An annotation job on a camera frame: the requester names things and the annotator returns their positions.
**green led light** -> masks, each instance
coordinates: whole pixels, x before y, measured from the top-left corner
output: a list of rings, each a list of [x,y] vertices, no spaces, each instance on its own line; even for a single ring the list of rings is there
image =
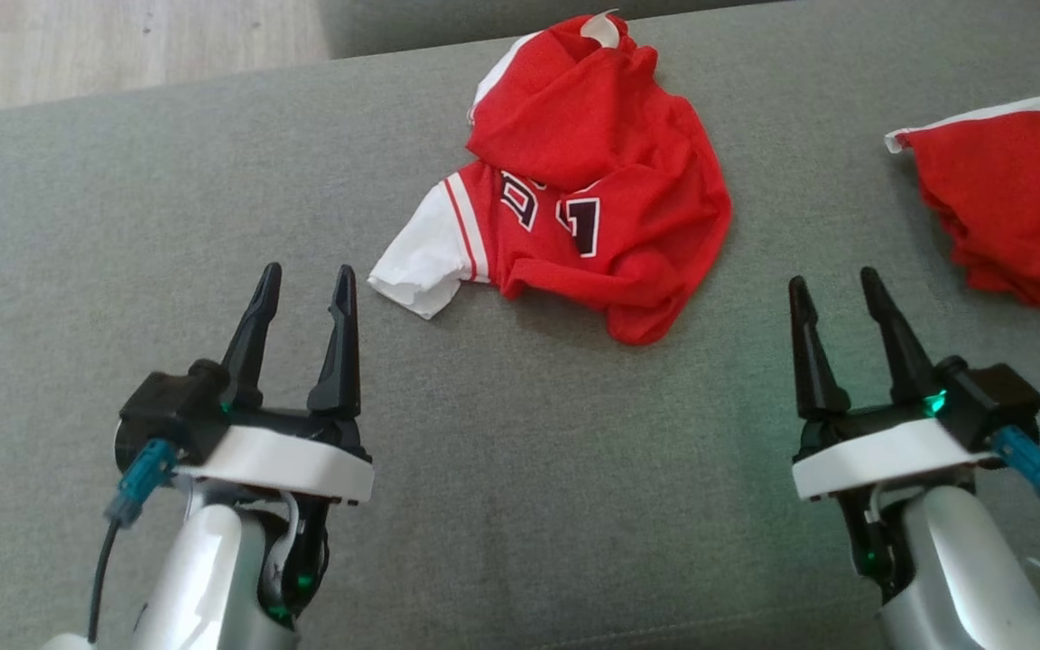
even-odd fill
[[[945,407],[945,391],[940,393],[929,395],[926,399],[926,414],[930,417],[936,417],[937,412],[941,411],[942,407]]]

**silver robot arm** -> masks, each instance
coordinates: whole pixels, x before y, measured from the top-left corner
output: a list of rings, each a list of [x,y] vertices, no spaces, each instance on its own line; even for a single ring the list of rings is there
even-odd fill
[[[882,590],[894,650],[1040,650],[1040,600],[974,495],[974,468],[1018,469],[1040,495],[1040,394],[1005,365],[937,367],[878,271],[861,271],[892,375],[892,404],[851,410],[800,277],[789,283],[798,496],[841,506],[854,568]]]
[[[282,270],[269,263],[223,363],[186,375],[152,373],[120,412],[123,470],[107,517],[85,638],[60,634],[43,650],[86,650],[115,531],[156,487],[187,495],[184,523],[133,630],[135,650],[291,650],[296,620],[320,587],[332,505],[371,498],[371,457],[359,441],[359,328],[355,272],[339,270],[334,319],[306,411],[264,410],[257,388]]]

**red basketball jersey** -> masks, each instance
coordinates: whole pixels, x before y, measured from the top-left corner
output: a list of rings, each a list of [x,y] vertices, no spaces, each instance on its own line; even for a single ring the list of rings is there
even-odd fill
[[[469,111],[479,160],[431,190],[368,283],[424,317],[459,280],[544,289],[601,310],[627,344],[665,336],[731,208],[701,121],[655,67],[616,17],[517,41]]]

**gray cushion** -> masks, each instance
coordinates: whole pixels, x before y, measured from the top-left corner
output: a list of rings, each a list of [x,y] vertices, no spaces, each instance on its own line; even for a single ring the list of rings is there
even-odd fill
[[[625,20],[763,0],[320,0],[332,57],[522,36],[581,14],[619,9]]]
[[[704,120],[735,220],[672,333],[466,287],[425,322],[359,295],[370,504],[331,519],[306,647],[877,647],[837,506],[797,500],[785,283],[803,272],[856,404],[887,398],[858,270],[938,359],[1040,388],[1040,309],[965,287],[882,135],[1040,94],[1040,1],[813,0],[651,18],[660,83]],[[81,630],[115,413],[150,370],[218,357],[268,260],[263,367],[297,407],[336,267],[364,276],[469,160],[465,112],[508,42],[0,113],[0,647]],[[1040,504],[980,493],[1020,555]],[[178,528],[120,535],[103,647],[123,647]],[[1035,578],[1040,592],[1040,577]]]

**jersey number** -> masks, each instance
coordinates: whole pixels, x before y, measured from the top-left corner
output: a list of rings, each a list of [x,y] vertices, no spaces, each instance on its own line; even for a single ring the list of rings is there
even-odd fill
[[[531,233],[531,227],[537,222],[538,201],[537,194],[528,189],[528,185],[512,174],[503,172],[500,202],[509,206],[513,213],[516,213],[520,226]],[[567,199],[564,202],[556,202],[556,222],[572,235],[572,240],[581,257],[596,256],[599,199]]]
[[[566,202],[556,202],[556,219],[572,234],[581,257],[596,256],[599,199],[569,199]]]

